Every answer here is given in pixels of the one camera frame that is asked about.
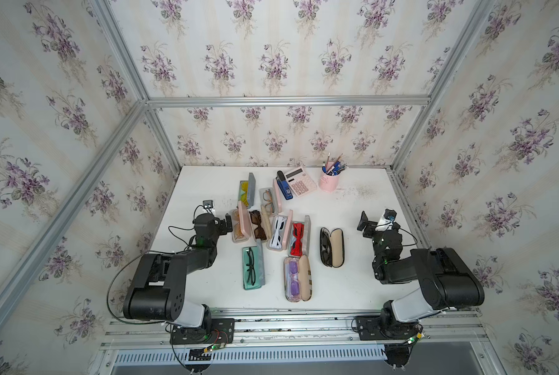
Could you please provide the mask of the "plaid glasses case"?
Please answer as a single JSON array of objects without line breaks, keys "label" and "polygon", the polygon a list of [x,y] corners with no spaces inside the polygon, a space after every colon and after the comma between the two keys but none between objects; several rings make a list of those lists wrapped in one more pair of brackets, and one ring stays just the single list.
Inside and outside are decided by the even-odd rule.
[{"label": "plaid glasses case", "polygon": [[307,256],[284,259],[284,288],[289,302],[307,302],[312,298],[312,273]]}]

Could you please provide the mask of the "grey glasses case red glasses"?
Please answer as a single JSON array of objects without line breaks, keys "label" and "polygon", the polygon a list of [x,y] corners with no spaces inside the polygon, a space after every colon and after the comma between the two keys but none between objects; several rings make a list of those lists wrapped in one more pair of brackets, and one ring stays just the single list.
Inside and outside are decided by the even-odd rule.
[{"label": "grey glasses case red glasses", "polygon": [[311,229],[312,223],[309,215],[305,215],[303,221],[295,221],[291,224],[287,246],[288,256],[300,258],[309,255]]}]

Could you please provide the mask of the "pink case white glasses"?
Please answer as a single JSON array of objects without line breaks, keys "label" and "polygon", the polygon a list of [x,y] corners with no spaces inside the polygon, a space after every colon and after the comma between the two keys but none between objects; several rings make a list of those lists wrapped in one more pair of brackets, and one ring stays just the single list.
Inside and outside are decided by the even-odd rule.
[{"label": "pink case white glasses", "polygon": [[275,215],[271,219],[271,231],[268,248],[275,251],[287,250],[292,231],[294,212],[290,209],[286,216]]}]

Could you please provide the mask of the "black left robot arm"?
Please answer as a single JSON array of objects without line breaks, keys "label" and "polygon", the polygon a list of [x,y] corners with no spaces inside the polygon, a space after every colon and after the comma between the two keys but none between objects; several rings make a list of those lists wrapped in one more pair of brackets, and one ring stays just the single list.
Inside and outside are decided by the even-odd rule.
[{"label": "black left robot arm", "polygon": [[219,238],[233,231],[231,215],[211,213],[194,220],[195,240],[177,254],[148,253],[141,257],[123,303],[123,317],[146,323],[163,321],[186,328],[200,328],[208,307],[187,301],[187,276],[211,267],[217,258]]}]

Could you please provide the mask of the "black tan glasses case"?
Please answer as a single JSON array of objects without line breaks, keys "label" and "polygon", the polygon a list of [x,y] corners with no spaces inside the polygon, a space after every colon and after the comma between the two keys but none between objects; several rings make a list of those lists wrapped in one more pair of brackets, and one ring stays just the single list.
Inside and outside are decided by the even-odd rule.
[{"label": "black tan glasses case", "polygon": [[344,265],[344,232],[340,228],[329,230],[332,245],[333,265],[332,268],[340,268]]}]

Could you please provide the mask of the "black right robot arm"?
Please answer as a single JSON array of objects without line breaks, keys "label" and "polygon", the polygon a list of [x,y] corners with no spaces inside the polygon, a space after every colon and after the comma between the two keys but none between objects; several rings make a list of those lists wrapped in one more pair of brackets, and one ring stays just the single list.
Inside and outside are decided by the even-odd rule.
[{"label": "black right robot arm", "polygon": [[381,317],[386,323],[417,323],[447,309],[481,306],[485,292],[479,279],[452,248],[404,250],[403,229],[396,212],[386,209],[379,221],[362,212],[357,230],[372,240],[374,278],[383,285],[418,282],[418,288],[384,304]]}]

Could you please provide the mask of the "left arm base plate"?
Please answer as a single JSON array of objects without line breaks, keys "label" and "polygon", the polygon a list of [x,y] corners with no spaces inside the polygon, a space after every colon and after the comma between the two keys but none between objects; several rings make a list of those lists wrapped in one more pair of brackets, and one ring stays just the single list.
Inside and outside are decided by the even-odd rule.
[{"label": "left arm base plate", "polygon": [[171,345],[231,344],[234,340],[236,320],[232,318],[205,320],[198,328],[174,326],[170,334]]}]

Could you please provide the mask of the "teal glasses case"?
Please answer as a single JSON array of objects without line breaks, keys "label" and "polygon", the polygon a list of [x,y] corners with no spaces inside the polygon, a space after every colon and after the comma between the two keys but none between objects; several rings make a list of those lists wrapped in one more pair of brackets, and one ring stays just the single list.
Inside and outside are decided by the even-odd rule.
[{"label": "teal glasses case", "polygon": [[260,289],[265,286],[265,262],[262,242],[242,248],[243,289],[246,291]]}]

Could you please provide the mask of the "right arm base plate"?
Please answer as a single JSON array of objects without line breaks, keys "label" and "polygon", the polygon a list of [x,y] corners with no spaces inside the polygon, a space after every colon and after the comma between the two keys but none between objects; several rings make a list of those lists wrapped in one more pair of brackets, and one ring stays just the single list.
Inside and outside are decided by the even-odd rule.
[{"label": "right arm base plate", "polygon": [[351,329],[361,341],[397,341],[412,343],[423,336],[419,323],[401,323],[381,316],[359,316],[351,321]]}]

